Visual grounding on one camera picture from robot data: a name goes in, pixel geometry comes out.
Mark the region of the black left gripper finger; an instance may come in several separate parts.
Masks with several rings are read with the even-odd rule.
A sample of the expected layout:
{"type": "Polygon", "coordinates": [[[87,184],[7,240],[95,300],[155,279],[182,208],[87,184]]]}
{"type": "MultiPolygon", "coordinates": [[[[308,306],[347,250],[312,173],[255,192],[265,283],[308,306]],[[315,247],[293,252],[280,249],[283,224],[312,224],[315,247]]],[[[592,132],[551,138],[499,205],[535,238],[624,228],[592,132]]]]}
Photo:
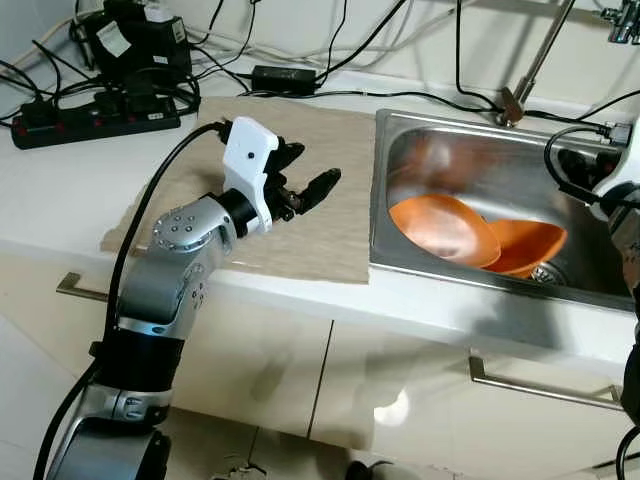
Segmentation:
{"type": "Polygon", "coordinates": [[[268,155],[268,173],[279,174],[293,163],[305,151],[305,146],[298,142],[280,143],[268,155]]]}
{"type": "Polygon", "coordinates": [[[316,175],[301,192],[294,193],[293,210],[296,214],[306,214],[323,202],[342,178],[342,169],[330,168],[316,175]]]}

